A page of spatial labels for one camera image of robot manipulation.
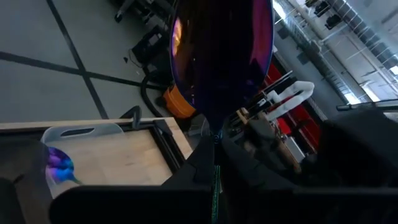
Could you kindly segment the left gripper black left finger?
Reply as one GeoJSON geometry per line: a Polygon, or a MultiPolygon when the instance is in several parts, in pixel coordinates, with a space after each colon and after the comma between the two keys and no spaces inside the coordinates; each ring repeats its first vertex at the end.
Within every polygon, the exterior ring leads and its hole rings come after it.
{"type": "Polygon", "coordinates": [[[165,224],[214,224],[215,144],[201,138],[183,166],[162,187],[174,195],[167,201],[165,224]]]}

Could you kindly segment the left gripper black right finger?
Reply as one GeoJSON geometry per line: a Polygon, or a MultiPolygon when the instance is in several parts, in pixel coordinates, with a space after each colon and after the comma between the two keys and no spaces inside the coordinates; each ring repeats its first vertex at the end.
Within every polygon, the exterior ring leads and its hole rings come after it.
{"type": "Polygon", "coordinates": [[[230,224],[287,223],[284,204],[278,204],[272,192],[293,189],[293,183],[228,138],[220,142],[219,163],[230,224]]]}

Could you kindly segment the clear plastic storage bin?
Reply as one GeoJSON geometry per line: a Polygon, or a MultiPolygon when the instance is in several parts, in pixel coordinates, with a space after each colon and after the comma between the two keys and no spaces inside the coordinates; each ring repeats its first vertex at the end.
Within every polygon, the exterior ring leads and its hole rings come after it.
{"type": "MultiPolygon", "coordinates": [[[[134,183],[128,166],[132,153],[127,137],[117,124],[49,128],[41,138],[48,148],[56,147],[73,161],[81,185],[127,185],[134,183]]],[[[52,198],[78,185],[70,180],[56,184],[46,174],[52,198]]]]}

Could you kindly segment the iridescent rainbow spoon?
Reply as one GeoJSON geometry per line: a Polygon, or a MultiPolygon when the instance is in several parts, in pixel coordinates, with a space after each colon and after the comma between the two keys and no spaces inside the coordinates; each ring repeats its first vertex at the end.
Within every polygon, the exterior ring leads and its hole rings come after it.
{"type": "Polygon", "coordinates": [[[214,224],[224,121],[258,93],[271,63],[273,40],[272,0],[178,0],[170,65],[179,92],[206,118],[206,136],[215,144],[214,224]]]}
{"type": "Polygon", "coordinates": [[[72,181],[78,185],[82,182],[74,175],[75,166],[72,159],[63,151],[56,147],[49,147],[49,156],[46,165],[46,174],[52,178],[56,184],[65,181],[72,181]]]}

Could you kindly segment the orange shop vacuum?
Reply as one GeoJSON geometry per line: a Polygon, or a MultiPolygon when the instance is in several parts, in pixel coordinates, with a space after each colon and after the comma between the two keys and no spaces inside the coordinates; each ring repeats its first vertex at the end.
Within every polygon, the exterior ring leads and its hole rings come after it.
{"type": "Polygon", "coordinates": [[[170,85],[162,95],[166,109],[178,119],[187,119],[194,115],[195,108],[179,92],[176,84],[170,85]]]}

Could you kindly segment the red tool cabinet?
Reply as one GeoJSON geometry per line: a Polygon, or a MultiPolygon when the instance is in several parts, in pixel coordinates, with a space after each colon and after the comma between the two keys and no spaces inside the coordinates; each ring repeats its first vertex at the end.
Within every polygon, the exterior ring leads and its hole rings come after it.
{"type": "MultiPolygon", "coordinates": [[[[272,59],[267,77],[262,87],[268,87],[285,75],[287,71],[272,59]]],[[[277,119],[285,134],[291,134],[297,144],[305,151],[317,151],[322,120],[307,101],[293,108],[277,119]]]]}

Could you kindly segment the black equipment case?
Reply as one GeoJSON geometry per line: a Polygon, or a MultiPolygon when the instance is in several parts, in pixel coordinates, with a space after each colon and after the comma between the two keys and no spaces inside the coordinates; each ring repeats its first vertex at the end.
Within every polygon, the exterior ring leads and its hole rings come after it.
{"type": "Polygon", "coordinates": [[[129,49],[129,60],[143,68],[169,46],[169,33],[160,26],[154,26],[143,38],[129,49]]]}

